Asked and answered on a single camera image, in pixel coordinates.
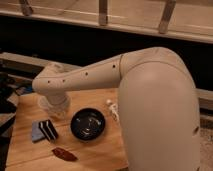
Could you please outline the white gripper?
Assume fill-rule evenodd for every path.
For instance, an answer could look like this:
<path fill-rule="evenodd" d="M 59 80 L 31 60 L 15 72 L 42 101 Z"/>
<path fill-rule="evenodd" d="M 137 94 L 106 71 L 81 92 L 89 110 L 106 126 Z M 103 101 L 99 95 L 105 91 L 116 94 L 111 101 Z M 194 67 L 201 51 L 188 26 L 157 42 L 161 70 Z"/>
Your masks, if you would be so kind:
<path fill-rule="evenodd" d="M 70 98 L 67 94 L 54 96 L 41 96 L 38 106 L 50 117 L 65 117 L 70 105 Z"/>

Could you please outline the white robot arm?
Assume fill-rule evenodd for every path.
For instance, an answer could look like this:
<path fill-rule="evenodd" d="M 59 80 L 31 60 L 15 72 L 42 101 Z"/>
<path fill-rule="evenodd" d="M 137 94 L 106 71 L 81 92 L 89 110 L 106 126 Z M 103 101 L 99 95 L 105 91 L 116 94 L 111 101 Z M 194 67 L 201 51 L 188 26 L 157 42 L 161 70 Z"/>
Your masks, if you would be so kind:
<path fill-rule="evenodd" d="M 199 171 L 200 113 L 194 81 L 174 51 L 153 47 L 65 72 L 48 64 L 33 89 L 51 109 L 73 90 L 118 89 L 129 171 Z"/>

